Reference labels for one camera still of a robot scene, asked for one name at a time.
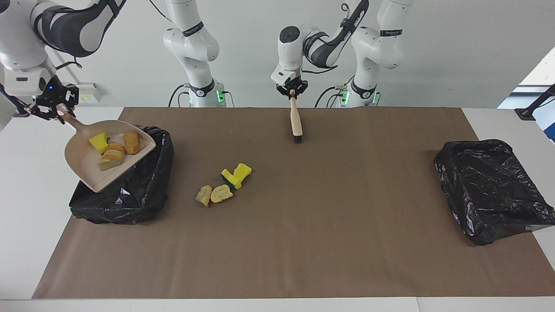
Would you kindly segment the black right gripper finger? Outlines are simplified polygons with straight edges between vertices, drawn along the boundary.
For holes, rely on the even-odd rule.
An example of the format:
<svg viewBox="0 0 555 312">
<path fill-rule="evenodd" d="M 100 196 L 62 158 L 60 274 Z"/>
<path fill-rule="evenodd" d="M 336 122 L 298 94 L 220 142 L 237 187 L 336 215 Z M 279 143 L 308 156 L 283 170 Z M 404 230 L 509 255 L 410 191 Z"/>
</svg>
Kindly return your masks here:
<svg viewBox="0 0 555 312">
<path fill-rule="evenodd" d="M 73 118 L 76 118 L 74 110 L 75 106 L 78 105 L 78 98 L 77 97 L 68 97 L 67 99 L 64 97 L 61 99 L 61 103 L 64 109 L 71 115 Z"/>
<path fill-rule="evenodd" d="M 29 113 L 44 120 L 58 119 L 56 109 L 49 106 L 32 106 L 29 108 Z"/>
</svg>

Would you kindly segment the beige handled black bristle brush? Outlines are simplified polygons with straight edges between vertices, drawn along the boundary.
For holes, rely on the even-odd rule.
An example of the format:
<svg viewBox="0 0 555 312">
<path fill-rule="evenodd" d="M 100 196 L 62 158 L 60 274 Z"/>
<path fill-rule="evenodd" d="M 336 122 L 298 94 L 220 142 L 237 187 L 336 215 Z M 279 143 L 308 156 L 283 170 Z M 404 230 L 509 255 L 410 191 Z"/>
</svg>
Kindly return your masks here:
<svg viewBox="0 0 555 312">
<path fill-rule="evenodd" d="M 301 124 L 301 119 L 299 111 L 297 110 L 297 98 L 295 96 L 290 97 L 290 122 L 293 132 L 293 138 L 295 144 L 300 144 L 303 141 L 303 127 Z"/>
</svg>

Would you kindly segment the small yellow sponge piece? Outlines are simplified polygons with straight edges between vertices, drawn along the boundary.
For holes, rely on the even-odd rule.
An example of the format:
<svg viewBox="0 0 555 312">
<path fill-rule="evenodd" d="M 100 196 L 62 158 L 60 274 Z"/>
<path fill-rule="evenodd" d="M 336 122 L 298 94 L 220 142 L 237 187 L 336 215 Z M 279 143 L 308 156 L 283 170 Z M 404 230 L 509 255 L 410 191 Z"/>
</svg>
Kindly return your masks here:
<svg viewBox="0 0 555 312">
<path fill-rule="evenodd" d="M 109 148 L 108 135 L 105 132 L 89 138 L 89 144 L 94 147 L 99 154 L 103 155 Z"/>
</svg>

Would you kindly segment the striped croissant bread piece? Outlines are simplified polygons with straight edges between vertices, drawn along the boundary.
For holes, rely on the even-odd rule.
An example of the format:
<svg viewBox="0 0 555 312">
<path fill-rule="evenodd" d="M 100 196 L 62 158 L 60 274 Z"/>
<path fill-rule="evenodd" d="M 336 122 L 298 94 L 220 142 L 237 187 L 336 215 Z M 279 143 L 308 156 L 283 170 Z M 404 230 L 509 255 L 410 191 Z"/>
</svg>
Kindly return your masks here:
<svg viewBox="0 0 555 312">
<path fill-rule="evenodd" d="M 117 142 L 112 142 L 108 145 L 107 150 L 101 156 L 99 161 L 99 169 L 101 171 L 107 171 L 111 168 L 117 167 L 123 163 L 125 158 L 125 148 Z"/>
</svg>

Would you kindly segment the beige plastic dustpan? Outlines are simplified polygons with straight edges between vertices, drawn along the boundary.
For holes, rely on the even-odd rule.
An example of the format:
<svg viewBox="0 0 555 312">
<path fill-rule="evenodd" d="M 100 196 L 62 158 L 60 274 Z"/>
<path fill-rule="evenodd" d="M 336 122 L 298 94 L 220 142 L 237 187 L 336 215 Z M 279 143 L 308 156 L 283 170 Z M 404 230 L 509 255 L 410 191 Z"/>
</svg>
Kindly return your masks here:
<svg viewBox="0 0 555 312">
<path fill-rule="evenodd" d="M 95 193 L 105 189 L 156 147 L 156 142 L 151 136 L 130 123 L 102 120 L 83 124 L 68 113 L 62 104 L 57 105 L 57 112 L 64 122 L 76 131 L 65 146 L 65 161 L 79 179 Z M 111 141 L 123 144 L 124 134 L 127 132 L 138 134 L 141 150 L 135 155 L 125 156 L 121 165 L 102 171 L 99 166 L 101 154 L 90 144 L 89 139 L 105 133 Z"/>
</svg>

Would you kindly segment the brown fried nugget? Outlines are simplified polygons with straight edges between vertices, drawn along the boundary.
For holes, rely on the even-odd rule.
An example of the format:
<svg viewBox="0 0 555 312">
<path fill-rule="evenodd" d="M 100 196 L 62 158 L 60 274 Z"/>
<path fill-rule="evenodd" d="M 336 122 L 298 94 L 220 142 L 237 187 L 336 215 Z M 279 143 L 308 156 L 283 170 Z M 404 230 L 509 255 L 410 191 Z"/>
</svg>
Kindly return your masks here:
<svg viewBox="0 0 555 312">
<path fill-rule="evenodd" d="M 140 139 L 137 132 L 127 132 L 123 135 L 124 149 L 128 155 L 136 155 L 141 150 Z"/>
</svg>

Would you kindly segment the plain yellow sponge piece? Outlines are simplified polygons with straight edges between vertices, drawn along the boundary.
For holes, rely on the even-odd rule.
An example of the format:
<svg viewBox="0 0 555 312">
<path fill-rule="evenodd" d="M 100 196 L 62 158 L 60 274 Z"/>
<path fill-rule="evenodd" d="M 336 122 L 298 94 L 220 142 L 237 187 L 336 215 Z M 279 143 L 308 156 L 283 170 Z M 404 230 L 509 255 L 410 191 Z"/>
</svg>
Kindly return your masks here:
<svg viewBox="0 0 555 312">
<path fill-rule="evenodd" d="M 251 174 L 251 172 L 252 168 L 250 168 L 250 166 L 240 162 L 234 169 L 233 175 L 239 182 L 242 183 L 244 179 Z"/>
</svg>

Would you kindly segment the yellow sponge with green scrub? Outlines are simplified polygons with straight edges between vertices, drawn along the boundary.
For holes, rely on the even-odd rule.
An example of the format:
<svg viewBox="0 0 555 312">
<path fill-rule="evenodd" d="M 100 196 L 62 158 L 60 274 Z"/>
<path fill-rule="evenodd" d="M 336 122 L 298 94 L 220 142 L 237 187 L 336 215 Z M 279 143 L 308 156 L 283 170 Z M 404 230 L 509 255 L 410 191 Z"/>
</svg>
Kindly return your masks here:
<svg viewBox="0 0 555 312">
<path fill-rule="evenodd" d="M 242 187 L 242 182 L 227 169 L 222 170 L 221 177 L 230 189 L 238 190 Z"/>
</svg>

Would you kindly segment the wide tan fried chip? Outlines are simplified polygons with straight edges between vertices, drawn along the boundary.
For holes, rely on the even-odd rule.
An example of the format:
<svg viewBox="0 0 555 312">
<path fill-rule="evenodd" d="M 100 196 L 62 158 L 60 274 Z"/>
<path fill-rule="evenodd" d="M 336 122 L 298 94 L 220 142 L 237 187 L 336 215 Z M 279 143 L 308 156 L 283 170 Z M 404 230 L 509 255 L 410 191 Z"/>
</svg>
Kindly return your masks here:
<svg viewBox="0 0 555 312">
<path fill-rule="evenodd" d="M 233 197 L 230 187 L 226 184 L 215 187 L 210 195 L 212 203 L 220 203 L 228 198 Z"/>
</svg>

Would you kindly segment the narrow tan fried chip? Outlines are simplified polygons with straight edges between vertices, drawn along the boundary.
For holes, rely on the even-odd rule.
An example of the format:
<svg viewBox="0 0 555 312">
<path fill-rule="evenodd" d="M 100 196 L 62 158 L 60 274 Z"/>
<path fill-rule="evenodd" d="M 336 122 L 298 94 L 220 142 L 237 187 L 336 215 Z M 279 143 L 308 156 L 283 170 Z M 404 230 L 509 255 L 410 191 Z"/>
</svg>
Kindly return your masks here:
<svg viewBox="0 0 555 312">
<path fill-rule="evenodd" d="M 208 207 L 211 201 L 212 190 L 213 188 L 210 185 L 202 186 L 196 194 L 196 201 L 202 203 L 204 207 Z"/>
</svg>

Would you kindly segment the black-lined trash bin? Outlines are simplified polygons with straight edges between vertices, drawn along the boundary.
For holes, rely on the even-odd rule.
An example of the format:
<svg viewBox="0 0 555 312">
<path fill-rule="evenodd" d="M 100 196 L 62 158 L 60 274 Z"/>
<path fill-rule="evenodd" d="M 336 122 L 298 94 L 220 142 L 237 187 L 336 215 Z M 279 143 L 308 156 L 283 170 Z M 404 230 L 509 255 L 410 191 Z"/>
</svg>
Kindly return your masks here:
<svg viewBox="0 0 555 312">
<path fill-rule="evenodd" d="M 95 224 L 137 224 L 152 221 L 164 209 L 174 144 L 167 130 L 139 129 L 153 138 L 155 149 L 100 193 L 78 182 L 68 204 L 73 217 Z"/>
<path fill-rule="evenodd" d="M 555 208 L 502 140 L 446 142 L 434 166 L 455 221 L 474 245 L 555 226 Z"/>
</svg>

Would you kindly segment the brown table mat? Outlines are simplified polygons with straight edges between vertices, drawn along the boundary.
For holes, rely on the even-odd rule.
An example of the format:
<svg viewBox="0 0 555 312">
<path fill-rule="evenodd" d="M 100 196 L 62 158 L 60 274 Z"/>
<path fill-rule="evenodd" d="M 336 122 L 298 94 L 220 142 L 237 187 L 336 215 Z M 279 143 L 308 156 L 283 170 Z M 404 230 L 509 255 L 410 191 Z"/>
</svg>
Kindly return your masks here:
<svg viewBox="0 0 555 312">
<path fill-rule="evenodd" d="M 145 225 L 70 219 L 33 297 L 555 296 L 531 233 L 473 245 L 434 157 L 475 140 L 461 109 L 125 108 L 172 138 L 168 200 Z M 204 207 L 202 186 L 252 172 Z"/>
</svg>

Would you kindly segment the white wall socket box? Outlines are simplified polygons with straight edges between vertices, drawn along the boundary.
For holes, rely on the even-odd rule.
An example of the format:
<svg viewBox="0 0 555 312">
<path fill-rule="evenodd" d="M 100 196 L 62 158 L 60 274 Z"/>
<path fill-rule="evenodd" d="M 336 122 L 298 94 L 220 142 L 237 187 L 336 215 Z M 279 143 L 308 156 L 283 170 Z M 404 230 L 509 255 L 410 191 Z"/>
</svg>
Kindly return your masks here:
<svg viewBox="0 0 555 312">
<path fill-rule="evenodd" d="M 76 105 L 97 105 L 100 104 L 103 97 L 100 88 L 95 83 L 67 84 L 65 87 L 67 90 L 62 98 Z"/>
</svg>

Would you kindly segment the thin white wall conduit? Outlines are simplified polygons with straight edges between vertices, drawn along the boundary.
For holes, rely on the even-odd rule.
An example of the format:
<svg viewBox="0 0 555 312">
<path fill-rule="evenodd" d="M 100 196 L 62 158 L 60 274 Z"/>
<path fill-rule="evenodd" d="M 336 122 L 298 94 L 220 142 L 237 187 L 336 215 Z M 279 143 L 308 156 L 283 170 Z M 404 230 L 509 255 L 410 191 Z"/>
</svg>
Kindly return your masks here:
<svg viewBox="0 0 555 312">
<path fill-rule="evenodd" d="M 79 83 L 81 83 L 81 81 L 79 80 L 78 76 L 75 73 L 75 68 L 77 69 L 81 69 L 81 67 L 79 67 L 79 65 L 77 65 L 78 63 L 78 59 L 76 57 L 66 57 L 63 56 L 61 53 L 58 53 L 57 51 L 54 51 L 54 55 L 55 57 L 58 59 L 60 65 L 63 65 L 64 63 L 68 63 L 69 65 L 66 65 L 65 67 L 62 67 L 61 69 L 58 69 L 58 73 L 64 73 L 65 76 L 67 76 L 66 81 L 70 82 L 74 85 L 77 85 Z"/>
</svg>

